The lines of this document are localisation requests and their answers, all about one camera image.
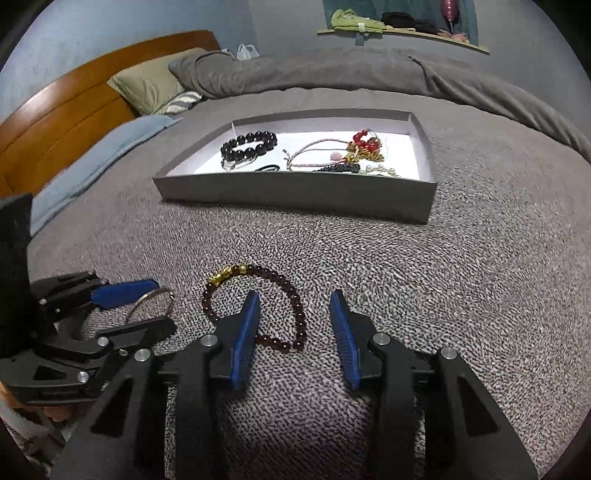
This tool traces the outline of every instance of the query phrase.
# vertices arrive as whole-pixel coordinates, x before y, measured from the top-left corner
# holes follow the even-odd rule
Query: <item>white plastic bag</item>
[[[241,43],[238,47],[238,52],[236,52],[236,58],[238,60],[250,60],[259,57],[259,53],[256,51],[254,45],[245,45]]]

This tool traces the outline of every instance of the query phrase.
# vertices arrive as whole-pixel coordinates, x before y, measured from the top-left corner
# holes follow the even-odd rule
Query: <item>gray bedspread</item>
[[[240,116],[345,105],[416,114],[439,177],[427,225],[163,203],[152,182],[197,138]],[[230,478],[363,478],[374,403],[343,383],[328,312],[335,288],[409,347],[457,348],[539,473],[556,461],[591,398],[591,166],[579,153],[502,116],[401,93],[289,89],[209,100],[184,116],[41,230],[30,271],[36,279],[96,269],[113,282],[153,277],[172,287],[178,332],[159,353],[213,330],[200,296],[221,267],[251,262],[291,279],[309,345],[301,355],[257,349],[246,398],[219,399]],[[291,337],[287,298],[268,282],[233,279],[215,309],[237,311],[249,288],[261,293],[263,330]],[[95,312],[85,334],[120,325],[125,312]],[[173,429],[171,420],[169,466]]]
[[[223,52],[207,52],[177,60],[170,70],[185,88],[206,98],[292,87],[365,88],[442,98],[534,128],[575,149],[591,163],[589,140],[552,107],[497,77],[442,57],[396,48],[358,47],[237,61]]]

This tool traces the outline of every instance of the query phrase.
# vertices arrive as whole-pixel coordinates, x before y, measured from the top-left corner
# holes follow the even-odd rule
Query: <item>green pillow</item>
[[[170,100],[185,91],[185,88],[170,73],[168,64],[173,60],[203,52],[205,50],[202,48],[191,48],[138,63],[115,73],[107,81],[107,85],[142,115],[158,113]]]

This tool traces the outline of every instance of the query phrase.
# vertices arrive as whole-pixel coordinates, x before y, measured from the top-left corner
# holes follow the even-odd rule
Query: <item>teal curtain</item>
[[[323,0],[326,25],[330,27],[330,17],[336,10],[352,8],[360,17],[381,20],[384,12],[404,12],[417,20],[426,20],[437,28],[447,30],[446,20],[440,10],[440,0]],[[458,0],[459,22],[454,33],[463,32],[470,43],[478,45],[478,22],[474,0]]]

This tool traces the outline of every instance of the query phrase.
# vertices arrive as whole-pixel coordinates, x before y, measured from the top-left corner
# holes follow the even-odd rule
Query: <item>dark red bead bracelet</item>
[[[270,335],[257,335],[255,343],[262,346],[270,346],[273,350],[279,350],[282,353],[290,353],[292,349],[296,352],[301,352],[305,345],[308,335],[306,334],[306,315],[304,314],[304,306],[302,305],[300,295],[296,288],[290,283],[284,275],[280,275],[275,270],[269,270],[255,265],[234,265],[232,267],[224,268],[220,273],[207,279],[205,291],[203,292],[203,300],[201,306],[203,313],[213,322],[216,323],[220,317],[212,308],[213,292],[231,277],[239,275],[254,275],[261,278],[266,278],[279,285],[279,287],[287,294],[291,302],[291,308],[294,311],[295,321],[295,339],[291,342],[286,342],[278,338],[272,338]]]

